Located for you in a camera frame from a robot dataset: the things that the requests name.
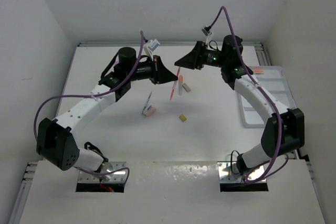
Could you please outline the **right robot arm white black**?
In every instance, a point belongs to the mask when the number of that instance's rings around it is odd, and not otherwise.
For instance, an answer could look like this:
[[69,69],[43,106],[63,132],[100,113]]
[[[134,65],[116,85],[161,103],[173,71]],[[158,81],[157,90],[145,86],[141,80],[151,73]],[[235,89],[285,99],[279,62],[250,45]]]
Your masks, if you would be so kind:
[[238,36],[225,36],[221,50],[197,41],[191,52],[175,62],[175,66],[191,70],[219,67],[224,82],[247,100],[265,123],[260,144],[239,154],[232,165],[232,172],[240,176],[265,163],[272,165],[278,156],[303,147],[305,139],[304,113],[284,105],[261,86],[242,59],[242,41]]

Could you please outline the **pink red highlighter pen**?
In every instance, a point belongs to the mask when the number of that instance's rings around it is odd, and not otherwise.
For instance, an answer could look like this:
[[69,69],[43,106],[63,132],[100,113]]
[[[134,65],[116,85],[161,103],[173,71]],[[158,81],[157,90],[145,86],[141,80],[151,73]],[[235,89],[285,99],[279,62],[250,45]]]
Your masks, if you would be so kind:
[[176,84],[177,84],[177,81],[178,81],[178,78],[179,78],[179,75],[180,75],[180,70],[181,70],[181,67],[179,67],[178,70],[177,70],[177,74],[176,74],[176,76],[177,76],[177,80],[174,81],[174,84],[173,84],[173,86],[172,86],[172,91],[171,91],[171,95],[170,95],[170,101],[172,100],[173,95],[174,95],[174,91],[175,91],[175,88],[176,88]]

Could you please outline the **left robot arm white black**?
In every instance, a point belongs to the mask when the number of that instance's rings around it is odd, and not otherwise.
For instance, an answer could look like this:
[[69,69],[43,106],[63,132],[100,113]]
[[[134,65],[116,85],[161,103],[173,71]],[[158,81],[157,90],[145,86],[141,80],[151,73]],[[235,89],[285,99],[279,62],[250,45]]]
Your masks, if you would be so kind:
[[132,81],[149,79],[153,84],[177,80],[160,56],[136,56],[136,50],[122,47],[101,74],[89,95],[62,115],[41,120],[37,128],[37,153],[61,170],[72,167],[96,172],[107,158],[94,147],[79,148],[78,133],[99,113],[118,102],[131,88]]

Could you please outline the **orange highlighter pen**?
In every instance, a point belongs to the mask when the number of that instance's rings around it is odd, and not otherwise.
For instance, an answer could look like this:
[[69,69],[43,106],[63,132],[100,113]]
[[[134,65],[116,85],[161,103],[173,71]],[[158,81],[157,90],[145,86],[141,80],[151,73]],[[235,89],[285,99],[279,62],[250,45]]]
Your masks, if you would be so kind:
[[254,74],[263,74],[264,71],[262,69],[253,69]]

